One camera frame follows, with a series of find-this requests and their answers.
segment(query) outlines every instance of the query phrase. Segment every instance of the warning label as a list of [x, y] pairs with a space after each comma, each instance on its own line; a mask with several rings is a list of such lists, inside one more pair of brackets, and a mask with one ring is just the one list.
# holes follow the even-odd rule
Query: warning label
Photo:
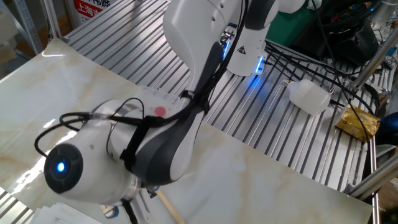
[[246, 51], [244, 50], [244, 46], [240, 47], [240, 48], [238, 49], [238, 52], [239, 52], [239, 53], [242, 53], [242, 54], [246, 54]]

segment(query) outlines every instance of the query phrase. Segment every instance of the blue led light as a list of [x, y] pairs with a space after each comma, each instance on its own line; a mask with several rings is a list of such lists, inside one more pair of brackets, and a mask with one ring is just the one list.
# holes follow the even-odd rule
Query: blue led light
[[262, 62], [262, 58], [263, 58], [263, 56], [261, 56], [259, 62], [257, 63], [256, 73], [261, 73], [261, 71], [259, 70], [259, 68], [260, 68], [260, 65], [261, 65], [261, 62]]
[[228, 47], [229, 47], [229, 41], [226, 43], [225, 48], [224, 48], [224, 54], [223, 54], [223, 59], [225, 59], [226, 57], [226, 53], [228, 51]]
[[63, 162], [58, 163], [57, 170], [58, 170], [58, 172], [64, 171], [65, 170], [65, 164]]

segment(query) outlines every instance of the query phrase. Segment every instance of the marble surface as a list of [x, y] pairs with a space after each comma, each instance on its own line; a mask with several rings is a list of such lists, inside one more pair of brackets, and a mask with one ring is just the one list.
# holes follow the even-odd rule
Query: marble surface
[[[47, 49], [0, 81], [0, 187], [35, 210], [64, 202], [103, 223], [99, 206], [53, 193], [42, 173], [45, 159], [34, 139], [71, 111], [134, 96], [138, 87], [55, 39]], [[43, 150], [71, 138], [66, 129], [40, 142]], [[323, 186], [235, 138], [202, 124], [190, 167], [162, 187], [187, 223], [367, 223], [371, 206]], [[165, 208], [161, 223], [173, 223]]]

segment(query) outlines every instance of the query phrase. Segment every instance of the black strap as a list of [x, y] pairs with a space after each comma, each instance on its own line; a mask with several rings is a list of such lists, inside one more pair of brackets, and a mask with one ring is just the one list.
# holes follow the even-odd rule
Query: black strap
[[181, 93], [181, 98], [188, 98], [191, 100], [196, 100], [199, 105], [203, 107], [203, 110], [205, 111], [205, 114], [207, 114], [210, 110], [210, 103], [208, 100], [208, 96], [199, 96], [197, 94], [194, 94], [193, 91], [188, 91], [184, 90]]
[[137, 217], [134, 214], [134, 211], [132, 210], [130, 201], [122, 200], [122, 203], [123, 203], [122, 204], [123, 208], [125, 209], [127, 215], [129, 216], [131, 224], [138, 224]]
[[120, 159], [124, 161], [124, 166], [127, 170], [131, 171], [131, 167], [136, 163], [136, 152], [141, 144], [142, 140], [148, 133], [149, 128], [159, 119], [160, 117], [146, 116], [140, 125], [138, 125], [136, 131], [132, 135], [127, 148], [123, 150], [120, 155]]

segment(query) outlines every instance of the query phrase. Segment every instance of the yellow package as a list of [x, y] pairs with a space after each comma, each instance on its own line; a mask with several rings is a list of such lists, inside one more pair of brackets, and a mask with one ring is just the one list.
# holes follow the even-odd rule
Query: yellow package
[[[362, 123], [365, 126], [366, 132], [368, 134], [369, 140], [373, 138], [376, 134], [376, 131], [380, 126], [380, 119], [355, 107], [355, 112], [358, 114]], [[348, 134], [356, 137], [362, 142], [367, 143], [365, 132], [362, 128], [361, 123], [358, 118], [354, 114], [354, 111], [350, 106], [346, 107], [340, 114], [340, 120], [337, 122], [336, 127], [341, 128], [343, 131]]]

